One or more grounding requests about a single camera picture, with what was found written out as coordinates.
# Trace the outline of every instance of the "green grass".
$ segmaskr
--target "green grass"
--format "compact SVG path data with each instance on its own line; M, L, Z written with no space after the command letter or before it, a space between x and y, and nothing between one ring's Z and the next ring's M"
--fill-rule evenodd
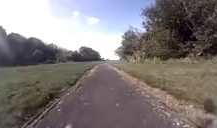
M117 68L198 107L206 99L217 105L217 62L202 63L119 63Z
M99 63L0 68L0 128L19 128Z

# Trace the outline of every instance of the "tree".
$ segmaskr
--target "tree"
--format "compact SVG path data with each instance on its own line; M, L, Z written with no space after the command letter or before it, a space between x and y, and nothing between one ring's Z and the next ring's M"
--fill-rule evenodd
M0 66L55 63L63 61L67 57L64 54L68 52L35 37L27 39L17 33L7 35L5 29L0 27Z
M81 47L78 51L72 53L72 58L74 61L97 61L101 60L99 52L93 50L89 47Z
M129 60L217 55L217 0L156 0L143 9L145 32L130 28L116 53Z

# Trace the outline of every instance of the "sky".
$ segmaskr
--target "sky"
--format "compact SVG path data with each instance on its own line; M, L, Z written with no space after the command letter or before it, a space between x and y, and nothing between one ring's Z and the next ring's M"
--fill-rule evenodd
M0 0L0 26L68 50L91 47L118 59L129 26L141 27L142 8L154 0Z

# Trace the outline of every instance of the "field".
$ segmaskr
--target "field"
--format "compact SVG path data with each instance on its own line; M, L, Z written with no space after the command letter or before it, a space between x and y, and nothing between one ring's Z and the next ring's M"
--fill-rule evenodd
M0 68L0 128L19 128L96 64Z
M206 99L212 99L217 105L217 62L123 62L114 66L149 86L192 101L197 107L202 107Z

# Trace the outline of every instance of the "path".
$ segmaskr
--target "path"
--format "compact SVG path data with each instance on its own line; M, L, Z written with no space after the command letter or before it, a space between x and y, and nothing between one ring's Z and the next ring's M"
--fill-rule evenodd
M35 128L175 128L134 94L117 72L101 65Z

